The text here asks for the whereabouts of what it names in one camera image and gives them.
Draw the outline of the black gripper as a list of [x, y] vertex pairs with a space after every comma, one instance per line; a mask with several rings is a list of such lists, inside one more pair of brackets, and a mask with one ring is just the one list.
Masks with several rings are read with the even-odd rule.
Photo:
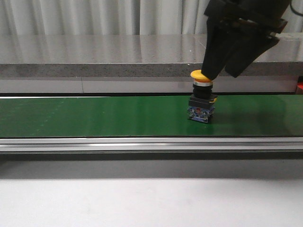
[[239, 46], [239, 31], [224, 19], [244, 19], [258, 24], [261, 28], [281, 33], [287, 24], [282, 16], [289, 0], [211, 0], [204, 14], [207, 42], [201, 72], [214, 80], [225, 67], [225, 71], [236, 78], [260, 55], [280, 41], [276, 36], [255, 32], [243, 39]]

